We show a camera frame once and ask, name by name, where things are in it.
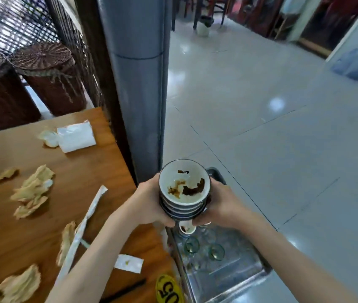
doorway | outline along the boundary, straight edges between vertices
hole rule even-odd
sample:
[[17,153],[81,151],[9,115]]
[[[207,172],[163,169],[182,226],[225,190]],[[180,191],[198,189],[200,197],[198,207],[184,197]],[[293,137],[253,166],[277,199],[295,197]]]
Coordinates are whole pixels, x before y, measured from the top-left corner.
[[358,0],[321,0],[298,43],[327,58],[358,18]]

chopstick wrapper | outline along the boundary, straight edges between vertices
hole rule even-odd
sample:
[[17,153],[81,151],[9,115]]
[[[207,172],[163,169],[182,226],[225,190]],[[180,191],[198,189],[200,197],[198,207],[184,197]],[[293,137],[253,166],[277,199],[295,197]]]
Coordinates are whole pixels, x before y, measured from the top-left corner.
[[104,194],[107,191],[107,188],[105,186],[101,186],[99,188],[98,192],[96,193],[95,197],[93,198],[93,201],[91,205],[89,206],[89,209],[80,223],[78,230],[75,233],[74,240],[72,241],[72,244],[68,250],[67,256],[65,257],[64,264],[61,267],[60,272],[58,273],[57,279],[55,280],[55,284],[57,284],[60,280],[62,280],[70,271],[72,262],[75,257],[75,253],[78,249],[78,246],[80,244],[80,241],[82,239],[82,236],[85,231],[86,223],[88,222],[88,219],[93,215],[95,212],[96,206],[98,205],[99,199],[101,198],[102,194]]
[[57,128],[58,144],[64,153],[90,147],[96,144],[91,124],[88,120]]
[[126,254],[119,254],[114,267],[116,269],[131,271],[134,273],[141,273],[141,267],[144,260],[138,257],[134,257]]

trash can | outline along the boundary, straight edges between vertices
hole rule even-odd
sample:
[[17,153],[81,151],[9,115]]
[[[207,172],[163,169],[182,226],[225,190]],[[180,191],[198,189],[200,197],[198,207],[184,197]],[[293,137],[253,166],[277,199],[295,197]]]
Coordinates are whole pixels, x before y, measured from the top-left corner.
[[201,15],[197,22],[197,35],[201,37],[208,37],[210,33],[210,27],[214,23],[213,17]]
[[0,130],[36,122],[40,117],[19,76],[0,54]]
[[10,62],[54,116],[79,112],[86,100],[71,51],[43,42],[17,50]]

yellow oval sticker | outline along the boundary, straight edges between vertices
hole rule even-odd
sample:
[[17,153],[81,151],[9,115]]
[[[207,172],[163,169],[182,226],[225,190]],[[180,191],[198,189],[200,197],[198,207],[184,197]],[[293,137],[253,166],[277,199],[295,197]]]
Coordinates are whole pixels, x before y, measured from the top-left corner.
[[156,280],[155,290],[158,303],[184,303],[182,291],[170,275],[161,275]]

person's left hand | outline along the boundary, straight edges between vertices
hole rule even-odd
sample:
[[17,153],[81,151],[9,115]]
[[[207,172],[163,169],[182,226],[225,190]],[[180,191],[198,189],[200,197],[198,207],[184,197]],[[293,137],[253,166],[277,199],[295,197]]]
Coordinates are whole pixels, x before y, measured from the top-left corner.
[[140,183],[135,193],[124,203],[138,224],[155,221],[174,227],[175,221],[159,205],[159,173],[150,180]]

